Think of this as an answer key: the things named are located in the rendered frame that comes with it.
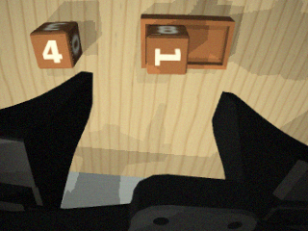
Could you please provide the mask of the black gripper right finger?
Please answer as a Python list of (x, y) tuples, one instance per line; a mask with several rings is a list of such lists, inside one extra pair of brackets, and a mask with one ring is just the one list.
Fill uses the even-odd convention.
[(247, 186), (259, 219), (308, 231), (308, 145), (232, 92), (222, 92), (212, 125), (225, 179)]

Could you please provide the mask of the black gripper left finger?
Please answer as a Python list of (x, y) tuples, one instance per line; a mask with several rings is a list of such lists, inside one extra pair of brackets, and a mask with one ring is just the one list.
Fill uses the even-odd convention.
[(61, 208), (72, 159), (90, 117), (93, 72), (0, 109), (0, 210)]

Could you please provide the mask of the brown calendar cube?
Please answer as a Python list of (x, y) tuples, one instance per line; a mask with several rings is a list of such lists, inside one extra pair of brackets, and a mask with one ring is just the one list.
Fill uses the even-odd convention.
[(190, 36), (184, 25), (147, 26), (147, 73), (186, 74)]
[(30, 38), (40, 69), (73, 68), (83, 54), (76, 21), (43, 23)]

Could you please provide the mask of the orange rectangular tray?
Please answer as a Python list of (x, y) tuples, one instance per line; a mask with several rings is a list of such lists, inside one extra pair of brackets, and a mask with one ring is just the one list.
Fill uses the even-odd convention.
[(184, 25), (190, 36), (188, 69), (226, 69), (235, 21), (230, 16), (141, 14), (141, 68), (147, 68), (147, 26)]

